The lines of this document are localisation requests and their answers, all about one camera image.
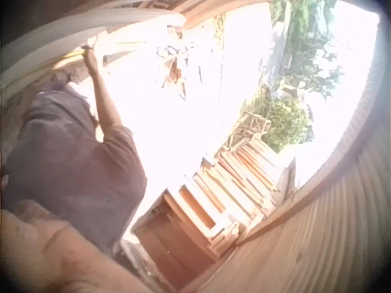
man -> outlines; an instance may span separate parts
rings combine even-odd
[[[84,63],[93,80],[103,143],[95,139],[86,98],[66,82],[50,82],[33,100],[7,160],[2,209],[15,212],[22,200],[34,200],[112,256],[147,179],[90,47]]]

stack of wooden planks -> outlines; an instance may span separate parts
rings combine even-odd
[[[197,228],[207,248],[221,257],[252,221],[277,207],[273,192],[282,173],[278,154],[254,135],[235,151],[221,151],[214,162],[170,188],[165,199],[183,221]]]

corrugated metal wall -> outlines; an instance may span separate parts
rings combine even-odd
[[[200,292],[360,292],[389,257],[389,40],[330,159]]]

sky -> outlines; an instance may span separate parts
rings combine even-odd
[[[327,102],[309,98],[315,140],[297,149],[296,185],[301,187],[322,166],[341,139],[365,88],[373,58],[379,17],[338,1],[334,8],[333,35],[338,63],[344,76]]]

gray t-shirt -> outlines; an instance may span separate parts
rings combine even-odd
[[[85,98],[67,88],[33,100],[5,169],[3,209],[35,200],[108,255],[147,185],[129,129],[113,126],[98,142]]]

